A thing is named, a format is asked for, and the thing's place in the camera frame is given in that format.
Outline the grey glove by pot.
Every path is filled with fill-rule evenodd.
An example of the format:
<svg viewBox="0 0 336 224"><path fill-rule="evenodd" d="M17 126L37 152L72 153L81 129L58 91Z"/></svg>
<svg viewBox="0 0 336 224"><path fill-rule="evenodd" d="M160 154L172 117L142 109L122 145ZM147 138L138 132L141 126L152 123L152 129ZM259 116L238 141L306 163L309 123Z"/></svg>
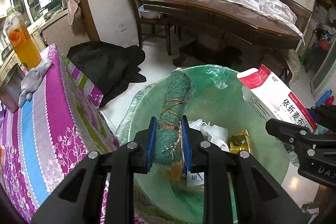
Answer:
<svg viewBox="0 0 336 224"><path fill-rule="evenodd" d="M26 74L25 78L21 81L21 94L18 99L19 108L22 108L26 101L31 101L33 93L38 89L52 65L53 62L51 60L43 61Z"/></svg>

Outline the gold cigarette pack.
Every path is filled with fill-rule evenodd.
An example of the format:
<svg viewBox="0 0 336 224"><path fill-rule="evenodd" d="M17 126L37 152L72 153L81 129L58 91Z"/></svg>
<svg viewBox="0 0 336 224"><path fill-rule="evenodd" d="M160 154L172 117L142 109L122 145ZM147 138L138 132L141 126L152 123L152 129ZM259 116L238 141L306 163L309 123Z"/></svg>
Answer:
<svg viewBox="0 0 336 224"><path fill-rule="evenodd" d="M228 138L230 153L238 154L240 151L247 151L252 154L252 145L247 130L233 134Z"/></svg>

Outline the dark brown dining table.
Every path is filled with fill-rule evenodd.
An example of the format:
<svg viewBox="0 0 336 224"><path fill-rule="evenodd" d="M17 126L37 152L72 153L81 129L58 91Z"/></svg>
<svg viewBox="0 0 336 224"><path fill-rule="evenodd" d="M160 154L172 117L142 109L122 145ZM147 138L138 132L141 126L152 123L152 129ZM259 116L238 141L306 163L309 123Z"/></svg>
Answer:
<svg viewBox="0 0 336 224"><path fill-rule="evenodd" d="M263 48L290 50L300 40L284 23L224 0L142 0L142 4L171 23L218 36L230 34Z"/></svg>

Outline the white red medicine box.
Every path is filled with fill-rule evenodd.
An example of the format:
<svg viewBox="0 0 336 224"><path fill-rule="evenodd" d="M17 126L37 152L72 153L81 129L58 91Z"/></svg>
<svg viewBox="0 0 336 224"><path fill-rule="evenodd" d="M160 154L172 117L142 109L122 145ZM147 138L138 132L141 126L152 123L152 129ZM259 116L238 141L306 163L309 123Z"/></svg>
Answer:
<svg viewBox="0 0 336 224"><path fill-rule="evenodd" d="M237 74L243 98L265 121L275 118L315 133L317 124L306 107L284 82L265 65Z"/></svg>

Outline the floral purple striped tablecloth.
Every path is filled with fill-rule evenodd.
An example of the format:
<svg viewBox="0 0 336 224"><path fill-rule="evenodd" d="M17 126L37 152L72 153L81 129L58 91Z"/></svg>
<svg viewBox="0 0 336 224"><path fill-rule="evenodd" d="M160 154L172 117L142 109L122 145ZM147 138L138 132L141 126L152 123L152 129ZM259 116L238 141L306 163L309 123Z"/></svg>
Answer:
<svg viewBox="0 0 336 224"><path fill-rule="evenodd" d="M1 186L25 222L90 151L119 146L98 109L102 92L56 45L41 56L52 66L32 99L1 124Z"/></svg>

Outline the blue bowl on chair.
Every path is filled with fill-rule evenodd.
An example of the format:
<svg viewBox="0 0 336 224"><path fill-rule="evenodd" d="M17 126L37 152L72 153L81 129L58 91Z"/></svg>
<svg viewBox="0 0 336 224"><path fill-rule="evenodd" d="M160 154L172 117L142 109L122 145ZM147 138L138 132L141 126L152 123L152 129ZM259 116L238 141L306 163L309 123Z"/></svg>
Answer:
<svg viewBox="0 0 336 224"><path fill-rule="evenodd" d="M145 19L159 19L161 17L160 13L146 10L143 5L139 6L138 13L141 18Z"/></svg>

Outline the green scouring cloth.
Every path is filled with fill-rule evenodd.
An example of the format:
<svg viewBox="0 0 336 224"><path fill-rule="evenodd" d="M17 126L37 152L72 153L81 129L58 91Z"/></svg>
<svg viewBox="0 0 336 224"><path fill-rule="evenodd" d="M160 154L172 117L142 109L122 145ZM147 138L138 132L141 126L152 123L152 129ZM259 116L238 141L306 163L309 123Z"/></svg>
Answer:
<svg viewBox="0 0 336 224"><path fill-rule="evenodd" d="M161 166L171 166L183 160L183 137L180 122L195 85L190 76L178 69L167 78L162 111L156 128L154 161Z"/></svg>

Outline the dark wooden chair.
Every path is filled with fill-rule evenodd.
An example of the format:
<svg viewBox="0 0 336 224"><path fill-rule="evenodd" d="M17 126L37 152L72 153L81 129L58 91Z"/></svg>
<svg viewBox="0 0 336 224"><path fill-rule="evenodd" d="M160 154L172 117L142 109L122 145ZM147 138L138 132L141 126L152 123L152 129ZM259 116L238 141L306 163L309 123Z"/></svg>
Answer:
<svg viewBox="0 0 336 224"><path fill-rule="evenodd" d="M166 41L167 54L171 56L170 25L158 12L145 9L142 0L130 0L138 33L138 46L142 48L143 38L156 37Z"/></svg>

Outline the pink hanging cloth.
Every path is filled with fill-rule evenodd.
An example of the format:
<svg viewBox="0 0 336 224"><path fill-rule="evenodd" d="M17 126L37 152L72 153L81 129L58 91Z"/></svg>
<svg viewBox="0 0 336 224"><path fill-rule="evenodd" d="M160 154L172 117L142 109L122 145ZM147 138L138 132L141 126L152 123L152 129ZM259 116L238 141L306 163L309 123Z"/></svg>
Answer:
<svg viewBox="0 0 336 224"><path fill-rule="evenodd" d="M70 25L75 19L80 19L81 9L79 6L80 0L68 0L68 22Z"/></svg>

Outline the green lined trash bin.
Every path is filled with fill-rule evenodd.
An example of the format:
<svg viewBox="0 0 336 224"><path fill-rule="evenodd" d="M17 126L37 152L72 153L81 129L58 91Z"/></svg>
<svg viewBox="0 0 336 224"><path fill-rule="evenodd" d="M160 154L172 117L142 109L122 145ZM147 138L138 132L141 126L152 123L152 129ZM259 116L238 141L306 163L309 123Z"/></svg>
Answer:
<svg viewBox="0 0 336 224"><path fill-rule="evenodd" d="M289 166L282 144L265 130L266 121L245 102L242 83L236 71L216 65L201 65L184 70L195 84L195 93L186 106L189 122L202 119L224 127L229 135L247 130L252 154L281 183ZM116 137L120 144L134 139L149 127L151 117L159 117L167 89L167 77L139 91L121 121ZM180 223L203 222L203 188L188 187L186 181L171 182L164 169L153 165L149 174L134 176L136 207L145 214Z"/></svg>

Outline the orange juice bottle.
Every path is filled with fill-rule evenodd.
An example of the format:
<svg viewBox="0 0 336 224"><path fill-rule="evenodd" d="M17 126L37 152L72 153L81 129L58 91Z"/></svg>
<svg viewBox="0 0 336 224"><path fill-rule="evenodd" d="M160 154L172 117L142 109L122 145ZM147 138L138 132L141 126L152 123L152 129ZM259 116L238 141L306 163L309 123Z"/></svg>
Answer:
<svg viewBox="0 0 336 224"><path fill-rule="evenodd" d="M7 12L5 32L21 63L33 69L41 62L40 53L27 30L23 16L15 9Z"/></svg>

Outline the black cloth pile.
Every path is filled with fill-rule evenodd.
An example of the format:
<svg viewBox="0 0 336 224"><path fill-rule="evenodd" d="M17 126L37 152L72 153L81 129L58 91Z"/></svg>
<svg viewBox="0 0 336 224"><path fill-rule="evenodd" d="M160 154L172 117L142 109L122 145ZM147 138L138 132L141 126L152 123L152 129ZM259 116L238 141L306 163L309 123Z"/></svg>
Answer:
<svg viewBox="0 0 336 224"><path fill-rule="evenodd" d="M126 91L129 84L146 82L139 67L145 52L139 46L85 42L71 47L67 57L102 92L100 107Z"/></svg>

